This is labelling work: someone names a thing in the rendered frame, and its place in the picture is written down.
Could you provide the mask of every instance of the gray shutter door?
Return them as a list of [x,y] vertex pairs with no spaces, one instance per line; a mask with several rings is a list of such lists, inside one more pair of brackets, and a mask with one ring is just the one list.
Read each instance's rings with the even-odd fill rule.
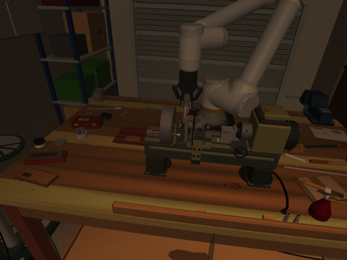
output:
[[[134,1],[140,98],[177,100],[172,86],[178,84],[179,80],[177,59],[180,26],[204,18],[232,2],[235,1]],[[223,50],[202,52],[201,67],[198,71],[200,87],[204,78],[208,76],[226,76],[230,81],[239,77],[274,7],[259,9],[226,27],[229,39]],[[301,13],[302,8],[258,85],[260,103],[275,104]]]

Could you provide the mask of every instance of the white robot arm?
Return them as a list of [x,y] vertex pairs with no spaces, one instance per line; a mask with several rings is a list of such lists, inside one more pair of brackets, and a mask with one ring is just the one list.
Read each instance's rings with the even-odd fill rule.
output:
[[[238,0],[194,23],[181,26],[179,32],[179,84],[173,86],[183,108],[185,94],[190,105],[198,99],[202,89],[197,86],[201,51],[222,49],[227,45],[228,32],[224,28],[255,10],[276,4],[273,14],[259,38],[240,77],[229,79],[206,78],[203,84],[201,108],[205,112],[226,111],[239,118],[250,116],[259,105],[258,88],[268,65],[301,6],[310,0]],[[192,93],[198,88],[197,95]]]

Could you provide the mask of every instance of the blue bench vise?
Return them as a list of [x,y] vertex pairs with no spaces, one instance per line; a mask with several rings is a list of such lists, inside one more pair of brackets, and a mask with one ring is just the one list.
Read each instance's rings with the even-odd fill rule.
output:
[[329,97],[322,91],[318,90],[305,90],[300,97],[300,103],[304,106],[309,106],[307,111],[304,111],[306,117],[312,124],[334,126],[332,121],[333,114],[328,109]]

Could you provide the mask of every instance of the shelving unit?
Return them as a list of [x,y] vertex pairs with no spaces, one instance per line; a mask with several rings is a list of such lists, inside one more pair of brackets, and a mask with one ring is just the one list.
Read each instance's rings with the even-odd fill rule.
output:
[[[91,56],[96,55],[98,53],[102,53],[103,51],[108,51],[108,50],[110,51],[113,81],[110,84],[108,84],[106,87],[104,87],[104,92],[107,91],[112,86],[114,86],[115,95],[118,96],[118,84],[117,84],[117,75],[115,72],[113,38],[112,38],[111,19],[110,19],[110,6],[108,3],[108,0],[105,0],[105,6],[70,6],[69,0],[63,0],[63,2],[64,2],[64,6],[39,5],[38,8],[39,9],[46,9],[46,10],[65,10],[65,15],[66,15],[67,25],[68,25],[68,29],[69,29],[69,34],[70,34],[70,40],[72,43],[72,50],[73,50],[74,58],[53,57],[53,55],[46,57],[46,54],[45,54],[44,48],[43,48],[43,44],[42,44],[41,35],[35,34],[35,40],[36,40],[36,44],[38,47],[38,52],[40,53],[41,62],[43,65],[43,70],[44,70],[44,73],[46,75],[49,91],[50,91],[50,94],[52,96],[53,105],[54,105],[55,112],[56,112],[56,115],[58,117],[58,121],[59,121],[60,125],[63,123],[63,117],[62,117],[62,113],[61,113],[59,104],[83,105],[84,106],[85,104],[88,104],[90,101],[93,100],[93,97],[90,97],[89,99],[87,98],[85,83],[84,83],[83,74],[82,74],[82,66],[81,66],[81,62],[83,60],[86,60],[86,59],[90,58]],[[79,56],[77,44],[76,44],[76,34],[75,34],[74,24],[72,21],[71,10],[80,11],[82,9],[88,10],[88,11],[105,9],[106,26],[107,26],[107,31],[108,31],[108,47],[102,48],[102,49],[94,51],[92,53],[88,53],[88,54],[84,54],[82,56]],[[64,100],[59,100],[57,98],[57,94],[55,92],[54,83],[53,83],[52,76],[50,74],[48,62],[76,63],[76,70],[77,70],[78,79],[79,79],[79,83],[80,83],[83,102],[64,101]]]

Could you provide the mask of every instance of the lathe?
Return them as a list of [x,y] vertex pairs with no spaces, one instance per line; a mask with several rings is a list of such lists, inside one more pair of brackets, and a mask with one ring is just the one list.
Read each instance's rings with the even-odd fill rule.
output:
[[[240,176],[248,186],[270,188],[273,169],[283,150],[297,145],[300,131],[282,106],[259,104],[257,85],[296,13],[308,3],[309,0],[238,0],[203,19],[181,26],[179,83],[172,90],[184,108],[183,122],[177,124],[175,107],[154,108],[162,109],[162,115],[159,126],[147,130],[144,174],[166,176],[170,159],[190,160],[196,165],[204,161],[243,166]],[[199,87],[197,72],[201,52],[224,48],[228,42],[226,26],[274,4],[271,19],[240,77],[231,83],[227,78],[208,77],[203,87]],[[201,107],[194,110],[192,103],[201,94]],[[249,117],[249,122],[236,125],[234,116]]]

